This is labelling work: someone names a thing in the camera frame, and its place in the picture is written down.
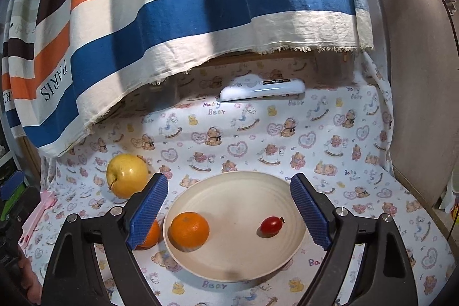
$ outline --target round plate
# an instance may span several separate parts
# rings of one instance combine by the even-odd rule
[[[210,226],[205,244],[188,253],[175,248],[168,237],[172,220],[185,211],[201,214]],[[261,222],[270,216],[284,218],[282,229],[273,237],[259,237]],[[189,272],[216,282],[240,282],[286,264],[307,231],[287,182],[259,172],[233,171],[205,179],[178,196],[163,232],[171,256]]]

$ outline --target apple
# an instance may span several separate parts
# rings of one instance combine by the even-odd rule
[[[117,155],[108,163],[107,183],[109,189],[119,198],[130,198],[148,183],[148,168],[135,155]]]

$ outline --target cherry tomato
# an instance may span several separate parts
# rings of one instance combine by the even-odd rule
[[[284,218],[269,217],[260,225],[260,231],[264,235],[276,235],[282,228]]]

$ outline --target metal bolt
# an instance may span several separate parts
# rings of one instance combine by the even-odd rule
[[[78,219],[78,216],[77,216],[76,214],[70,214],[70,215],[67,217],[67,222],[73,223],[73,222],[75,222],[77,219]]]
[[[391,215],[387,214],[387,213],[383,213],[381,214],[381,218],[383,221],[385,222],[392,222],[393,221],[393,218]]]
[[[347,216],[347,214],[349,213],[349,211],[346,209],[346,208],[343,208],[342,206],[340,206],[339,208],[336,209],[336,212],[337,214],[340,216],[340,217],[345,217]]]
[[[112,216],[119,216],[122,213],[122,207],[120,206],[114,206],[112,209],[110,209],[110,214]]]

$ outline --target blue gripper pad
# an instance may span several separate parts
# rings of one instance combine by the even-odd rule
[[[14,191],[24,182],[24,173],[20,170],[16,170],[11,177],[8,178],[0,186],[0,198],[2,201],[9,200],[13,195]]]
[[[150,192],[144,198],[129,222],[130,230],[126,243],[131,250],[134,250],[137,245],[145,241],[146,235],[148,235],[151,225],[166,200],[167,195],[168,180],[164,175],[160,175],[158,181],[151,187]]]
[[[329,249],[331,240],[327,220],[296,175],[290,180],[290,194],[314,242],[324,250]]]

